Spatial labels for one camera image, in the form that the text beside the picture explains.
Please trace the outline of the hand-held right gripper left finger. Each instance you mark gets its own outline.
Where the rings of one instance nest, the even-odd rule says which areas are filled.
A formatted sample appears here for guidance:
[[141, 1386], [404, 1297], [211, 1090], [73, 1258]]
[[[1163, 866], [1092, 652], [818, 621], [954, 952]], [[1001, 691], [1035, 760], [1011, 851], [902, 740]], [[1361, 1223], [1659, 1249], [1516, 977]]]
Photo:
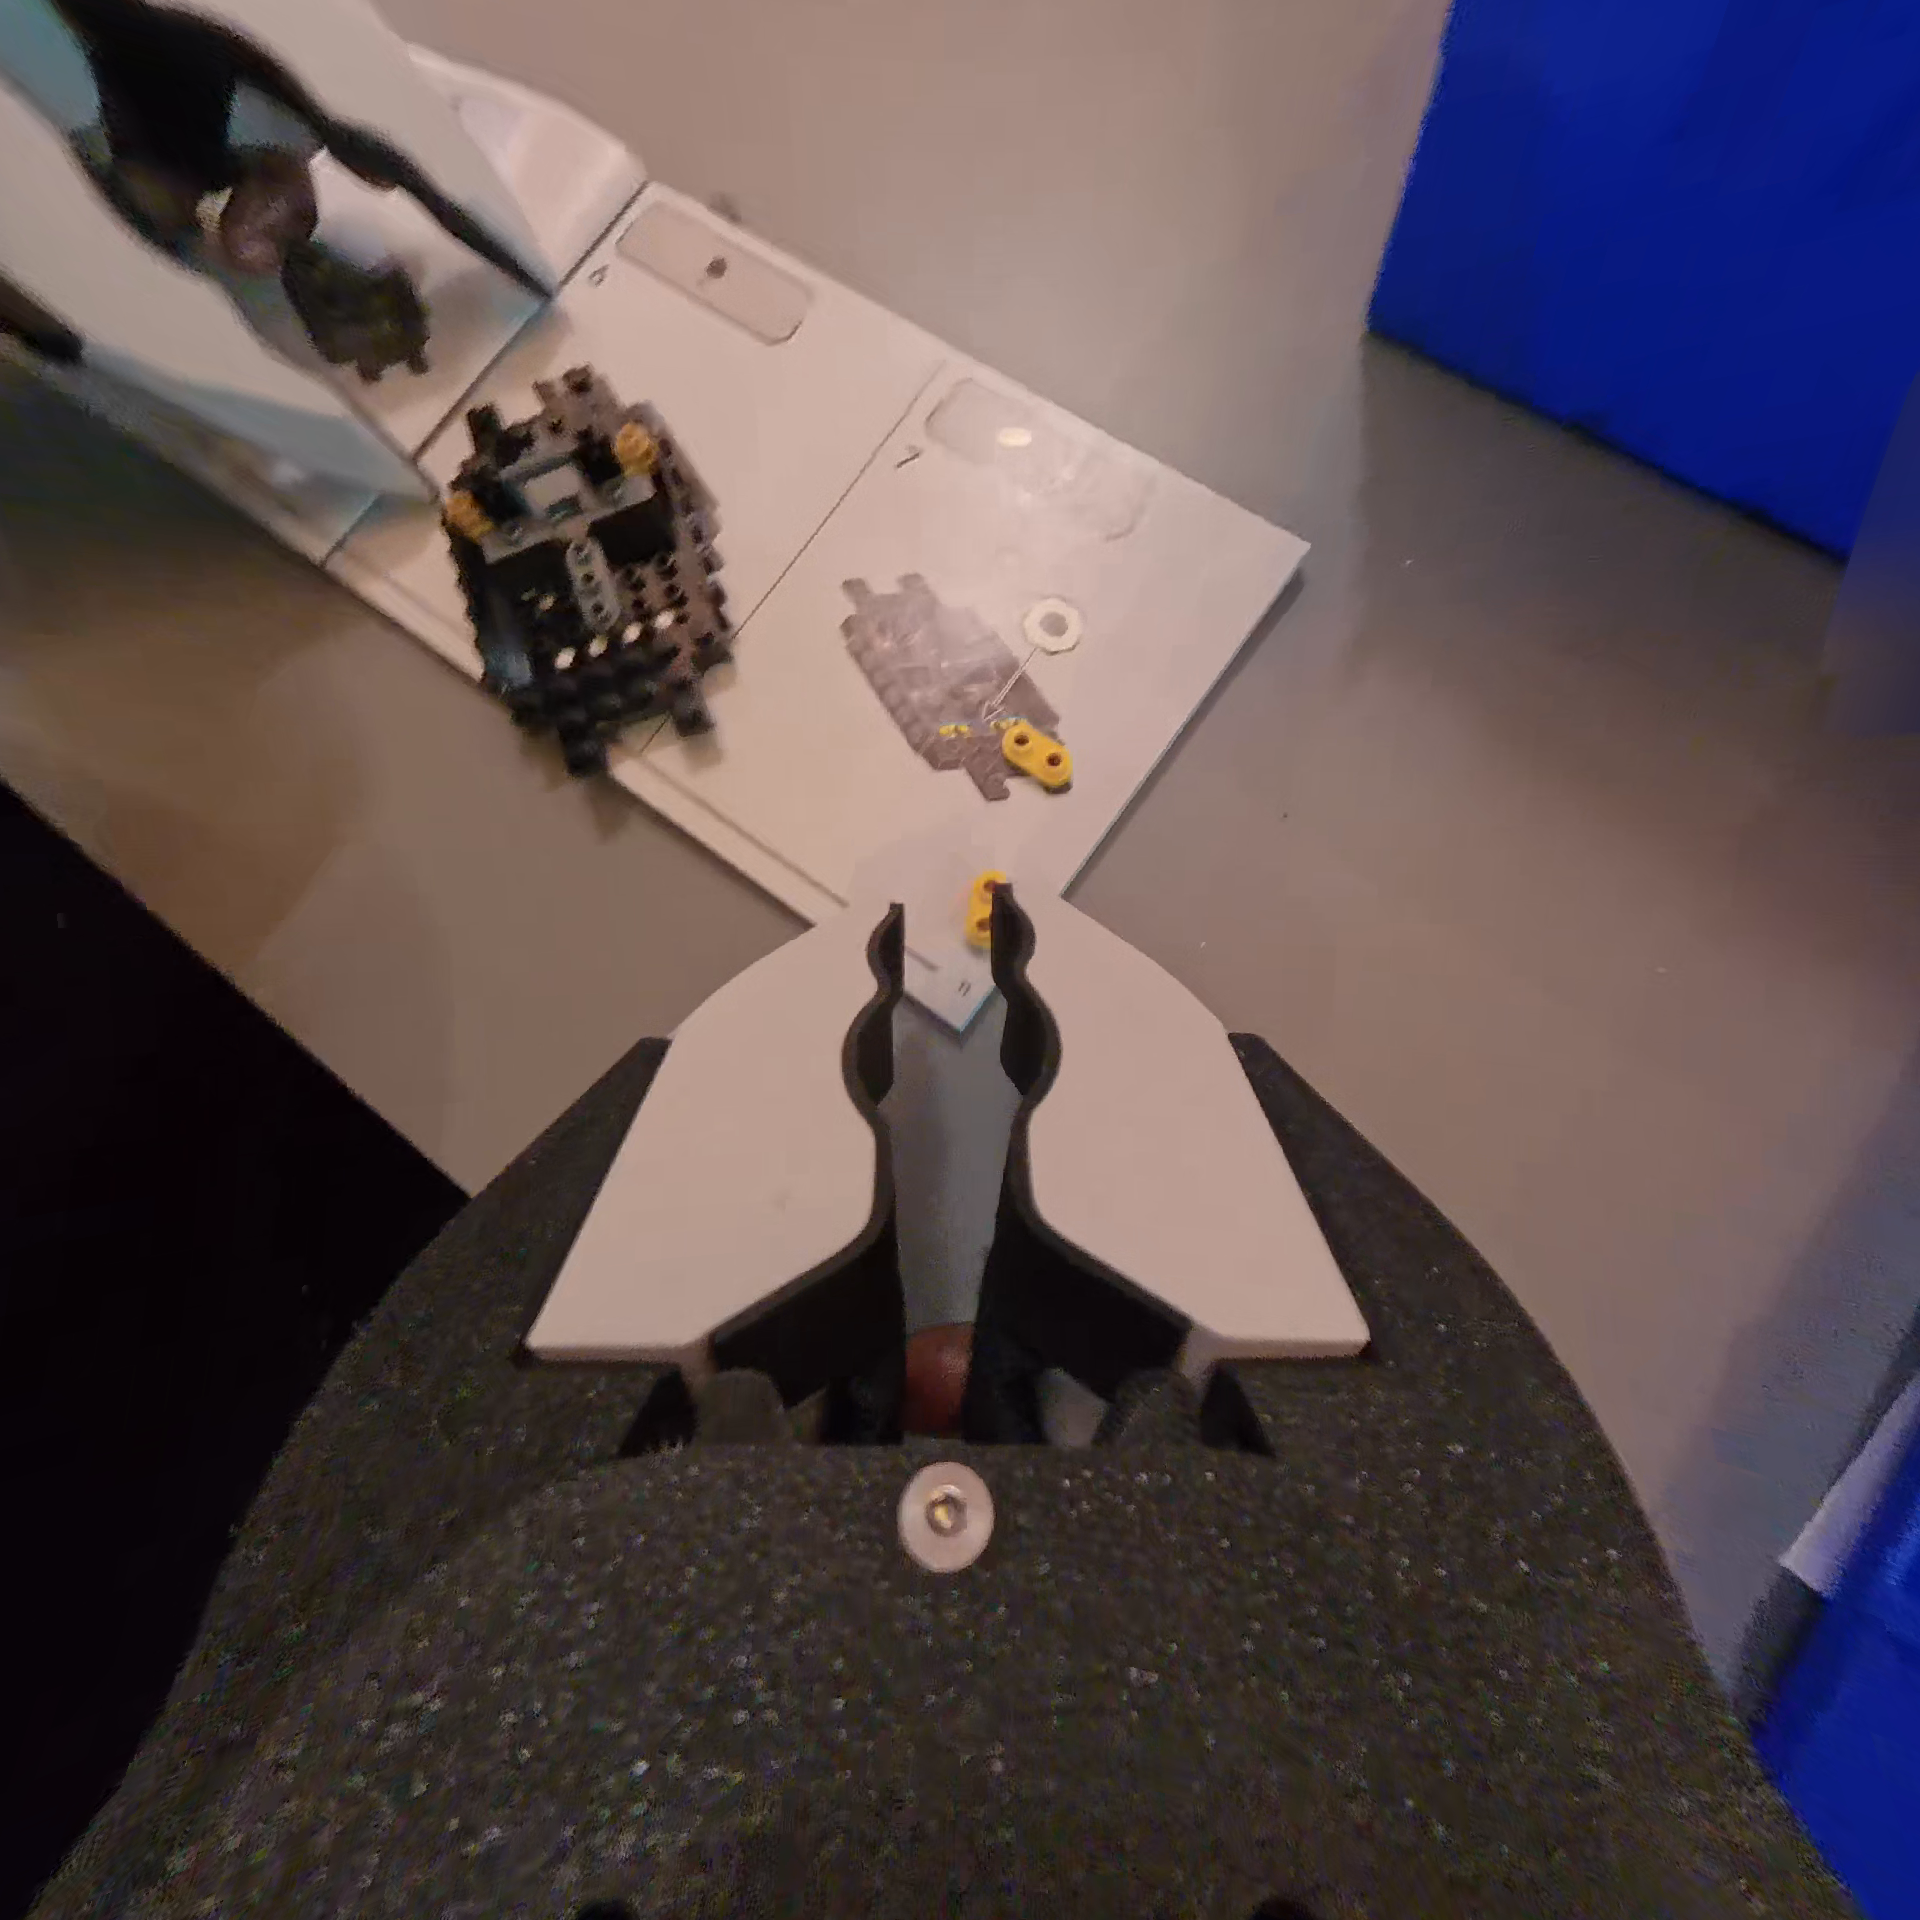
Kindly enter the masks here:
[[869, 1375], [901, 1354], [897, 1080], [906, 913], [862, 903], [689, 1015], [526, 1351], [683, 1375]]

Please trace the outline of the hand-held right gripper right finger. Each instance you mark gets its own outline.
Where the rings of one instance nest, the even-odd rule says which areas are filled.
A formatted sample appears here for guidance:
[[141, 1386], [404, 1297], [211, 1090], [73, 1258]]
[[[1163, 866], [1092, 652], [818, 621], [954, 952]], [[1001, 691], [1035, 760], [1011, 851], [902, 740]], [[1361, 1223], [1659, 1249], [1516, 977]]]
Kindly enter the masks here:
[[991, 1308], [1042, 1364], [1354, 1361], [1369, 1328], [1236, 1048], [1057, 897], [991, 901], [1020, 1092]]

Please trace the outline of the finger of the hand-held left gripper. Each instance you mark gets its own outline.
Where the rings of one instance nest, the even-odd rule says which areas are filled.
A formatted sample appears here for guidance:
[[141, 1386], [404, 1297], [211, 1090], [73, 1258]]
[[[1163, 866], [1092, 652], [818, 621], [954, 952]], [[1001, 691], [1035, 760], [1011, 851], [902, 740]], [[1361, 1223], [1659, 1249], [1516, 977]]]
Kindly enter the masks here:
[[228, 295], [151, 250], [36, 113], [3, 117], [5, 322], [85, 412], [326, 561], [429, 483], [326, 377], [267, 348]]
[[410, 197], [516, 287], [550, 291], [533, 227], [495, 167], [370, 5], [90, 7], [90, 71], [108, 152], [201, 194], [244, 159], [321, 153]]

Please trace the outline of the black lego model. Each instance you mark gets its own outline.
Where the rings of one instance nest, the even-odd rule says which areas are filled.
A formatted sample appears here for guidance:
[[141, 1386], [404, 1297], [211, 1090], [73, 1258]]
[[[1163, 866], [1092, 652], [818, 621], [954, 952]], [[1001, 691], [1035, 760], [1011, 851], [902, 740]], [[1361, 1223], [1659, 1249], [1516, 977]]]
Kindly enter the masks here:
[[470, 407], [442, 495], [483, 684], [602, 777], [623, 735], [713, 731], [706, 679], [734, 653], [713, 491], [650, 402], [593, 365], [535, 384], [535, 412]]

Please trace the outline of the white instruction booklet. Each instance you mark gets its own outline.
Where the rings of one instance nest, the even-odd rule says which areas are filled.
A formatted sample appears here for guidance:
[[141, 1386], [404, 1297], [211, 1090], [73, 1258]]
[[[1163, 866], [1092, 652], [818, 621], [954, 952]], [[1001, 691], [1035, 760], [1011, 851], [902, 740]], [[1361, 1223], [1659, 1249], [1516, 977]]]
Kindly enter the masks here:
[[[445, 484], [468, 405], [524, 416], [580, 363], [658, 410], [716, 495], [734, 656], [713, 731], [641, 724], [612, 783], [805, 922], [901, 901], [906, 985], [962, 1031], [972, 879], [1066, 895], [1310, 547], [620, 159], [561, 297], [411, 402], [415, 458]], [[1005, 716], [1070, 792], [1005, 777]]]

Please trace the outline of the person's black speckled clothing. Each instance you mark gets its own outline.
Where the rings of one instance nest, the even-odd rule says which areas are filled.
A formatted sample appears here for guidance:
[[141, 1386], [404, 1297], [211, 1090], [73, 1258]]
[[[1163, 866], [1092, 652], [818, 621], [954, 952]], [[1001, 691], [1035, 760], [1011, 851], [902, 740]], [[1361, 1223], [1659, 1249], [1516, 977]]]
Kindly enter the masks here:
[[466, 1197], [5, 786], [5, 1916], [113, 1796], [300, 1411]]

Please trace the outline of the large blue plastic bin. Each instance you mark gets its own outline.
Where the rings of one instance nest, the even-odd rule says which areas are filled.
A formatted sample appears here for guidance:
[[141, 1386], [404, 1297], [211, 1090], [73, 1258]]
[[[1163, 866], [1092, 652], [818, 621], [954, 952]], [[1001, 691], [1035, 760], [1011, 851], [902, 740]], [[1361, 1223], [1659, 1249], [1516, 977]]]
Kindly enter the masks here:
[[1846, 557], [1916, 381], [1917, 5], [1451, 5], [1367, 325]]

